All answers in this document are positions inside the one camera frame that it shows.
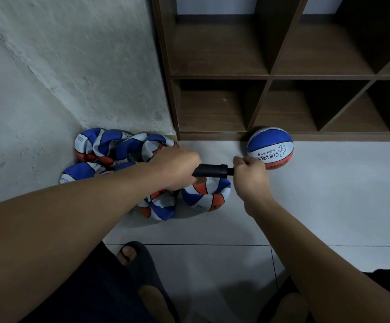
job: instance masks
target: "hand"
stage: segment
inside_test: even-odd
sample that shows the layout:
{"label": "hand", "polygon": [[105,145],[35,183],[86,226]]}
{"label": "hand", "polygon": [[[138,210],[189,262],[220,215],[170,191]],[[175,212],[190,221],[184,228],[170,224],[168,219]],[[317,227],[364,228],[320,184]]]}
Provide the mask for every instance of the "hand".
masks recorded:
{"label": "hand", "polygon": [[271,195],[268,171],[264,163],[254,157],[234,157],[234,187],[245,203],[246,212],[251,216],[258,205],[275,202]]}
{"label": "hand", "polygon": [[149,162],[162,173],[164,189],[179,190],[193,183],[206,182],[206,178],[195,178],[192,173],[201,164],[195,152],[176,147],[163,147]]}

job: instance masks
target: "thumbs up logo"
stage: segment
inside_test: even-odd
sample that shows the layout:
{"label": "thumbs up logo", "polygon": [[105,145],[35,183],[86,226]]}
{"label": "thumbs up logo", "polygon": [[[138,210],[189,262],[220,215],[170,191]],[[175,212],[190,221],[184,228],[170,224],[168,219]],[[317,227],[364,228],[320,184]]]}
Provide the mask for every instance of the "thumbs up logo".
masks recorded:
{"label": "thumbs up logo", "polygon": [[280,152],[280,157],[283,157],[284,152],[286,152],[286,147],[284,145],[280,145],[277,148],[277,151]]}

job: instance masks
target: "pile of deflated balls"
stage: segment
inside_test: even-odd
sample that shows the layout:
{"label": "pile of deflated balls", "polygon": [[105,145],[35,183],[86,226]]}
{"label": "pile of deflated balls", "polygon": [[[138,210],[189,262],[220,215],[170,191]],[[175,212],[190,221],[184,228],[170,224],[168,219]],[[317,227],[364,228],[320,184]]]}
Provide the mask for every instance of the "pile of deflated balls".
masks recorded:
{"label": "pile of deflated balls", "polygon": [[[172,139],[159,135],[124,130],[92,128],[75,139],[74,148],[79,162],[66,168],[60,183],[93,178],[123,170],[138,162],[149,162],[163,147],[178,147]],[[218,209],[230,194],[227,179],[207,178],[207,182],[182,189],[183,200],[199,211]],[[150,220],[168,220],[176,212],[179,191],[158,190],[138,203],[140,213]]]}

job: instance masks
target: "white tile floor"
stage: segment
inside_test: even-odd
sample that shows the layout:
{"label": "white tile floor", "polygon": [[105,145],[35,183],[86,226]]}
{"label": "white tile floor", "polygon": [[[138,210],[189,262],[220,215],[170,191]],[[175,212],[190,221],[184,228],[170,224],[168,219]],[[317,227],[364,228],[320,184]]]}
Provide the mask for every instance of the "white tile floor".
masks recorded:
{"label": "white tile floor", "polygon": [[[232,166],[239,142],[180,142],[207,164]],[[270,173],[273,194],[313,233],[362,271],[390,268],[390,143],[296,142],[293,159]],[[126,215],[104,242],[147,244],[183,322],[255,322],[286,277],[268,240],[232,190],[211,213],[178,204],[152,224]]]}

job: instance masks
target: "dark shorts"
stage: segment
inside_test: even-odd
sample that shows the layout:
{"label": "dark shorts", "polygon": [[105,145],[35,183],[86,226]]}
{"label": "dark shorts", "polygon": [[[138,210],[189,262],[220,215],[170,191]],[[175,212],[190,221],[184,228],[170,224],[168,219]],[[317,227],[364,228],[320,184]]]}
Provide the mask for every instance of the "dark shorts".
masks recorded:
{"label": "dark shorts", "polygon": [[59,289],[20,322],[156,320],[145,309],[128,269],[101,242]]}

